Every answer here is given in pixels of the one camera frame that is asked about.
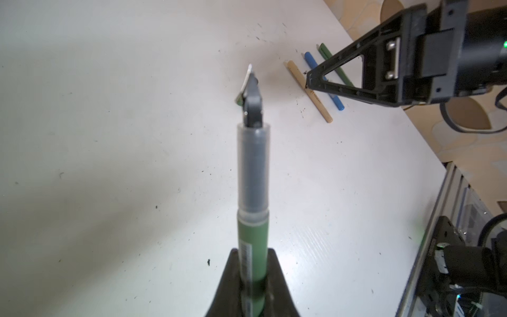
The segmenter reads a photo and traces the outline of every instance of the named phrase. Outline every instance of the white table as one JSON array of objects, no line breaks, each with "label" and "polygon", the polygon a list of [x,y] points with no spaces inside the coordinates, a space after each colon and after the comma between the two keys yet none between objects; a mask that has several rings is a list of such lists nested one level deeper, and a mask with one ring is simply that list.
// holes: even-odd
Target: white table
[{"label": "white table", "polygon": [[282,64],[321,42],[351,42],[321,0],[2,3],[0,315],[205,314],[251,62],[301,316],[393,316],[445,170],[401,109],[320,93],[324,121]]}]

